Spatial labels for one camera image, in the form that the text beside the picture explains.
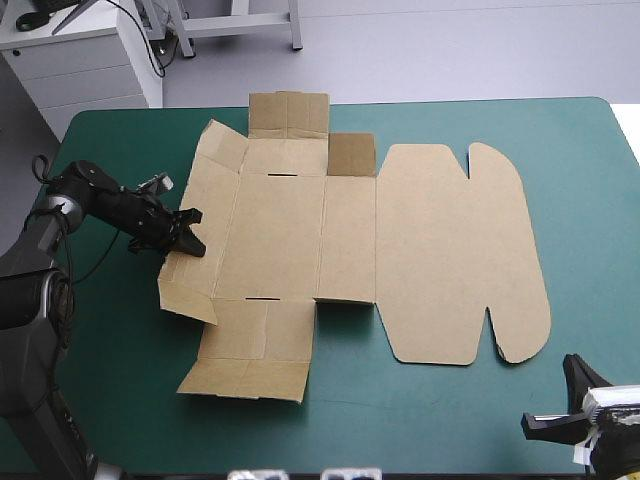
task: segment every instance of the green tabletop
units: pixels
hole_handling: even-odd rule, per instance
[[[167,171],[176,187],[164,200],[177,207],[211,117],[247,131],[245,108],[85,112],[56,168],[90,160],[128,186]],[[178,395],[202,324],[160,310],[162,259],[128,253],[124,235],[78,285],[73,344],[59,369],[89,442],[132,472],[579,471],[571,447],[527,442],[520,416],[566,408],[565,353],[580,353],[614,383],[640,383],[640,168],[609,106],[593,98],[339,105],[331,129],[373,132],[378,166],[394,143],[448,144],[465,168],[474,141],[511,159],[551,303],[545,348],[506,365],[486,324],[473,365],[406,365],[394,359],[375,308],[322,305],[302,405]],[[73,235],[76,275],[112,232],[90,218]],[[32,468],[0,423],[0,471]]]

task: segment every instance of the flattened cardboard box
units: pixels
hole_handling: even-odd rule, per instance
[[[179,392],[301,401],[314,300],[377,299],[401,361],[471,363],[487,307],[507,361],[542,347],[549,307],[506,157],[474,144],[470,180],[447,147],[394,146],[376,180],[372,135],[329,141],[327,95],[249,103],[249,138],[212,121],[196,149],[181,208],[204,214],[205,257],[173,252],[158,278],[163,309],[208,323]]]

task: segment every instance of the white desk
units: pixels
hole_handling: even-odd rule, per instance
[[[611,108],[636,160],[640,163],[640,104],[619,103],[611,105]]]
[[[140,21],[133,0],[120,3]],[[71,9],[42,28],[19,32],[15,21],[31,8],[25,0],[9,0],[0,24],[2,55],[58,139],[84,110],[162,107],[162,79],[131,19],[98,2],[52,36]]]

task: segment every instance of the desk leg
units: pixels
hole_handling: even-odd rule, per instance
[[[167,0],[167,6],[169,7],[169,13],[173,20],[173,26],[176,29],[176,35],[180,42],[180,48],[182,49],[182,55],[186,58],[193,58],[196,56],[195,51],[191,45],[191,39],[184,27],[184,21],[186,20],[186,13],[182,5],[181,0]]]
[[[302,50],[300,19],[298,17],[298,0],[289,0],[289,21],[291,22],[291,40],[294,50]]]

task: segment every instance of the cabinet drawer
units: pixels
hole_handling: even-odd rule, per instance
[[[127,52],[115,34],[4,50],[2,53],[21,81],[129,64]]]
[[[86,110],[115,110],[121,108],[147,108],[144,95],[107,98],[95,102],[74,103],[62,107],[41,108],[40,113],[49,124],[51,131],[62,141],[73,117]]]
[[[129,65],[32,78],[24,80],[22,85],[38,108],[142,94]]]

